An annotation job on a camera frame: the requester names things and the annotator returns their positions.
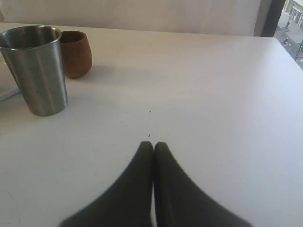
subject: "stainless steel cup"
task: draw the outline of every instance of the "stainless steel cup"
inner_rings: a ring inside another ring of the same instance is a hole
[[[61,31],[50,26],[25,26],[0,34],[0,51],[28,105],[38,116],[67,106],[60,50]]]

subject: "table surface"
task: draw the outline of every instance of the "table surface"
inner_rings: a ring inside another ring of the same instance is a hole
[[[302,226],[303,73],[275,38],[57,27],[87,34],[93,67],[57,115],[0,102],[1,227],[57,226],[143,140],[254,226]]]

